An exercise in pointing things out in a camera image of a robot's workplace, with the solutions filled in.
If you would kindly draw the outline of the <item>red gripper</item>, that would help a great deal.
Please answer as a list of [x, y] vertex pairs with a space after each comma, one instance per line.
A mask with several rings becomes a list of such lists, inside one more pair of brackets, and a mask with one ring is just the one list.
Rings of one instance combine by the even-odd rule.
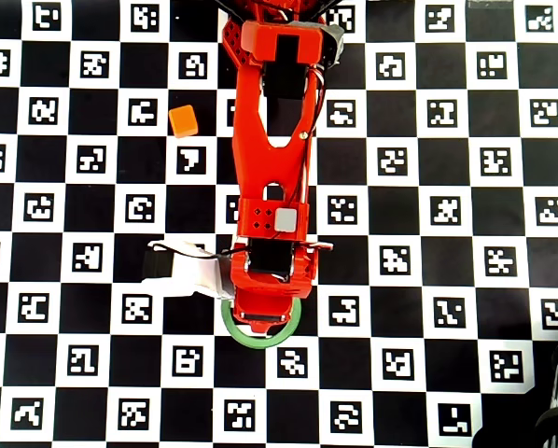
[[250, 239], [231, 256], [233, 315], [255, 333], [289, 321], [292, 300], [305, 299], [317, 274], [319, 253], [332, 243]]

